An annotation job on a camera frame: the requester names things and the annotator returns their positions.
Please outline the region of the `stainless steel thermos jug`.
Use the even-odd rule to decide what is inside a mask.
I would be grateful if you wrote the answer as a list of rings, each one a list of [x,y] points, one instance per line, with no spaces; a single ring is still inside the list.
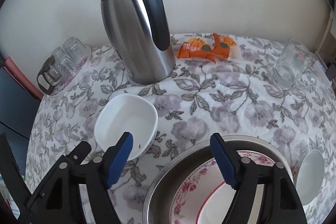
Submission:
[[[106,34],[129,77],[156,84],[175,67],[163,0],[101,0]]]

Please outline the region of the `orange snack packet left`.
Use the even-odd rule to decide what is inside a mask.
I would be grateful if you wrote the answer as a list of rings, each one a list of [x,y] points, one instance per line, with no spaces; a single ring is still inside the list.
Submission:
[[[215,63],[211,47],[201,38],[189,38],[183,42],[177,53],[178,59],[207,60]]]

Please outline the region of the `stainless steel round plate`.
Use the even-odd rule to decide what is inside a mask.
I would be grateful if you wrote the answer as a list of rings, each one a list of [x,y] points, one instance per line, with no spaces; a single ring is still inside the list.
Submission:
[[[225,135],[224,141],[236,150],[263,153],[275,162],[282,162],[291,176],[290,165],[285,157],[268,142],[246,135]],[[170,206],[180,184],[196,167],[211,159],[210,141],[205,140],[187,149],[169,162],[155,177],[147,191],[142,210],[143,223],[169,223]]]

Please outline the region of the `upturned drinking glass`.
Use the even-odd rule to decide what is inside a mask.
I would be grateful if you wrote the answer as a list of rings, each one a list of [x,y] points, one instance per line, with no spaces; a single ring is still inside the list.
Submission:
[[[76,76],[77,64],[68,55],[65,55],[61,63],[57,63],[57,65],[62,71],[65,80],[72,79]]]
[[[66,52],[64,51],[64,49],[62,49],[62,47],[57,47],[52,52],[52,56],[54,57],[56,63],[61,63],[65,55],[66,55]]]
[[[86,47],[77,38],[70,37],[63,43],[62,48],[67,53],[67,55],[78,64],[80,64],[81,61],[87,57]]]

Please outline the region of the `orange snack packet right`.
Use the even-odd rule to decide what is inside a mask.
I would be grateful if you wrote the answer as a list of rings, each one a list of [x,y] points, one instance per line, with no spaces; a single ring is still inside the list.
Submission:
[[[213,33],[214,47],[211,54],[219,59],[242,61],[242,54],[237,43],[229,36]]]

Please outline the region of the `pink floral round plate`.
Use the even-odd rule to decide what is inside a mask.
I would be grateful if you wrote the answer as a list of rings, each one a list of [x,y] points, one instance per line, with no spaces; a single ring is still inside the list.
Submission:
[[[224,178],[214,158],[198,166],[175,193],[170,206],[170,223],[196,223],[205,200],[222,183]]]

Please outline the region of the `strawberry pattern bowl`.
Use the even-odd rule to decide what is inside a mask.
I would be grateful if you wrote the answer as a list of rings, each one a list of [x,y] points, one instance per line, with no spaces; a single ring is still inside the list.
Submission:
[[[251,214],[248,219],[248,224],[257,222],[260,211],[261,200],[263,195],[264,185],[258,185],[256,189],[255,199]],[[197,224],[219,224],[222,223],[226,213],[233,200],[235,191],[225,182],[218,186],[205,200],[198,216]]]

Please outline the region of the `white square bowl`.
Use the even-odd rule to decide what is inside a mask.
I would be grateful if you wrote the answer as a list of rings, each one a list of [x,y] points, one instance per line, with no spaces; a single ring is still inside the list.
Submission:
[[[94,138],[103,151],[115,145],[123,133],[133,136],[128,159],[134,160],[147,152],[154,143],[158,112],[148,100],[134,94],[112,98],[100,112],[94,126]]]

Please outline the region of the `floral tablecloth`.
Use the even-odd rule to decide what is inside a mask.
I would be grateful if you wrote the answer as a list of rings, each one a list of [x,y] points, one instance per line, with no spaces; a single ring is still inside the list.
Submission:
[[[293,174],[317,149],[325,173],[317,197],[305,207],[309,223],[322,223],[335,205],[335,94],[316,84],[308,91],[283,91],[270,78],[283,44],[234,36],[243,59],[178,59],[171,75],[157,84],[134,86],[111,46],[94,48],[81,73],[39,106],[27,153],[26,184],[34,191],[61,155],[87,141],[90,156],[101,155],[94,126],[103,107],[129,93],[158,111],[154,144],[129,161],[109,195],[123,223],[141,223],[145,195],[155,176],[186,149],[219,132],[263,139],[286,158]]]

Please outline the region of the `round tea tray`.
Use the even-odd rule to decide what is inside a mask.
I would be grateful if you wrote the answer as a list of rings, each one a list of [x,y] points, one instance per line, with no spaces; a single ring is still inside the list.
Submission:
[[[79,42],[70,48],[56,48],[38,73],[37,82],[40,90],[47,96],[67,90],[70,83],[88,66],[90,55],[90,46]]]

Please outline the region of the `orange snack packet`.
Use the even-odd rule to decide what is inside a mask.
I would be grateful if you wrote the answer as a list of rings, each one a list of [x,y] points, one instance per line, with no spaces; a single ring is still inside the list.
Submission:
[[[177,53],[178,59],[207,60],[215,63],[211,47],[201,38],[189,38],[183,42]]]
[[[213,33],[214,47],[211,54],[219,59],[242,61],[242,54],[237,43],[229,36]]]

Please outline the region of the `white cartoon bowl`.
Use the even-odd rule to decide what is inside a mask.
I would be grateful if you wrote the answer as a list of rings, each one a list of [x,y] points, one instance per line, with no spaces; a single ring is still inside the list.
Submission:
[[[322,153],[317,149],[311,150],[303,159],[295,181],[295,188],[303,206],[316,198],[323,182],[324,172]]]

